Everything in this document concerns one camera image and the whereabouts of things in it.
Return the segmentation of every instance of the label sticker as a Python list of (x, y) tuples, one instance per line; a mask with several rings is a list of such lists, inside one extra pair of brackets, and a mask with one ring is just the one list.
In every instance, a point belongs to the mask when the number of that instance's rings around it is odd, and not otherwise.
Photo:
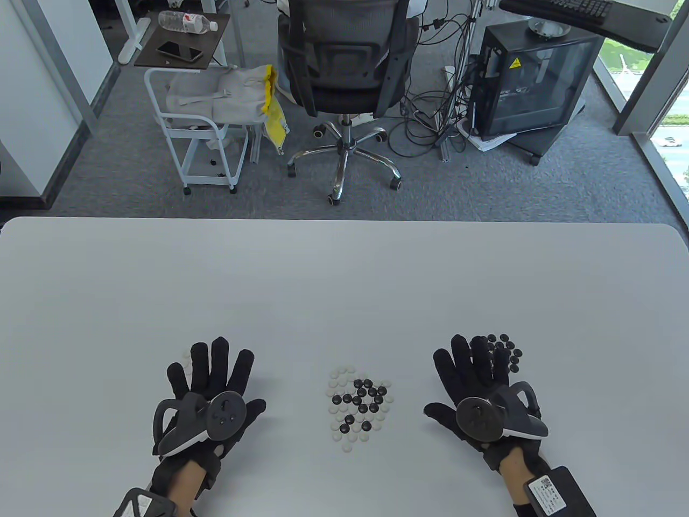
[(529, 483), (528, 488), (548, 517), (556, 514), (563, 508), (567, 508), (567, 504), (565, 504), (564, 499), (560, 496), (557, 488), (555, 488), (548, 476), (542, 476), (536, 481)]

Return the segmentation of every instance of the computer case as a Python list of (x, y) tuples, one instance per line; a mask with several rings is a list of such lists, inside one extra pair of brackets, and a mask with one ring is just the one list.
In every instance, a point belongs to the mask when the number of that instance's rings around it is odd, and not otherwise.
[(604, 38), (572, 27), (544, 39), (528, 21), (486, 27), (469, 121), (483, 139), (567, 124)]

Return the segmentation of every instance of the bottle label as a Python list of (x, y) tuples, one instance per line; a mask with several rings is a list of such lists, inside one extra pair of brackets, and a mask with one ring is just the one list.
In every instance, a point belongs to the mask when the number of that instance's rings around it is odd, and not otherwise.
[(184, 30), (196, 34), (196, 20), (200, 14), (185, 13), (182, 18), (182, 23), (184, 23)]

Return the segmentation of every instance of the plastic water bottle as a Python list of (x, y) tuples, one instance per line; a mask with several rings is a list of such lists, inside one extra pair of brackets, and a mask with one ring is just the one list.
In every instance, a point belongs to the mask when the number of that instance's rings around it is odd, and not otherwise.
[(158, 15), (158, 24), (163, 29), (192, 34), (205, 34), (209, 30), (214, 32), (218, 30), (218, 22), (208, 21), (203, 14), (190, 12), (161, 11)]

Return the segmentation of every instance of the finger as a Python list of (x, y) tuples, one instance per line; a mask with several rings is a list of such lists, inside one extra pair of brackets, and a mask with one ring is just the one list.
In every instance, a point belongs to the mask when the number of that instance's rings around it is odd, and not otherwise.
[(445, 404), (439, 402), (432, 402), (424, 408), (424, 414), (441, 426), (450, 429), (460, 440), (467, 442), (474, 449), (479, 450), (481, 444), (476, 440), (469, 438), (457, 425), (456, 411)]
[(251, 374), (251, 367), (254, 365), (254, 353), (251, 350), (242, 350), (237, 355), (237, 361), (234, 363), (232, 375), (227, 381), (227, 389), (237, 392), (240, 395), (244, 394), (249, 382), (249, 375)]
[(192, 346), (192, 391), (203, 393), (208, 386), (208, 345)]
[(227, 386), (227, 356), (229, 343), (222, 336), (211, 344), (211, 376), (209, 387), (214, 394), (225, 391)]
[(476, 384), (476, 373), (471, 362), (471, 350), (463, 336), (456, 334), (451, 341), (452, 356), (457, 365), (457, 372), (465, 386)]
[(184, 368), (182, 368), (180, 363), (172, 363), (167, 367), (167, 379), (170, 381), (170, 386), (172, 386), (174, 398), (181, 401), (184, 395), (189, 393), (189, 385), (187, 384)]
[(440, 381), (445, 386), (445, 391), (456, 406), (464, 398), (466, 390), (462, 384), (462, 379), (457, 373), (455, 363), (452, 362), (450, 352), (444, 348), (437, 349), (433, 354), (433, 362), (435, 363), (435, 369), (438, 371)]
[(510, 351), (498, 349), (493, 352), (493, 379), (496, 383), (510, 385)]
[(471, 356), (473, 369), (479, 382), (489, 387), (493, 384), (493, 368), (491, 367), (491, 355), (488, 352), (488, 341), (483, 336), (471, 339)]

